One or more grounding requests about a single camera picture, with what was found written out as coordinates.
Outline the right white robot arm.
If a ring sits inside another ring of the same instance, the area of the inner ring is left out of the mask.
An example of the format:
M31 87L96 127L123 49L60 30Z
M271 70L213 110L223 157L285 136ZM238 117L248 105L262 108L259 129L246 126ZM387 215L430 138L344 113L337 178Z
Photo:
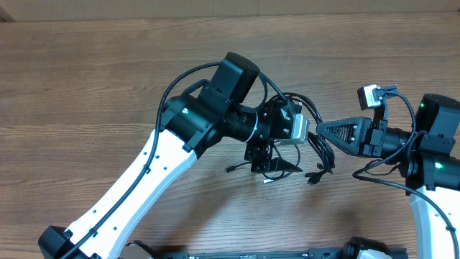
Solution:
M392 90L360 94L374 117L320 123L316 132L348 155L369 158L353 177L402 189L410 198L417 256L459 257L459 159L451 156L459 126L459 102L425 94L419 108L408 107L411 129L391 128L387 100L406 97Z

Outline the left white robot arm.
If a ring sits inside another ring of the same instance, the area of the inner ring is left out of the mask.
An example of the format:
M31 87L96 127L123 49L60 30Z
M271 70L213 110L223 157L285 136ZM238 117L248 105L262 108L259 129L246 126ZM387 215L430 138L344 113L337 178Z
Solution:
M67 227L48 227L38 240L45 258L117 258L136 226L168 186L207 149L225 137L247 146L245 159L256 173L296 172L276 158L274 142L306 141L308 120L299 104L278 91L256 107L243 100L256 80L274 83L250 60L236 53L213 63L202 79L179 96L164 93L155 129L142 151L114 185Z

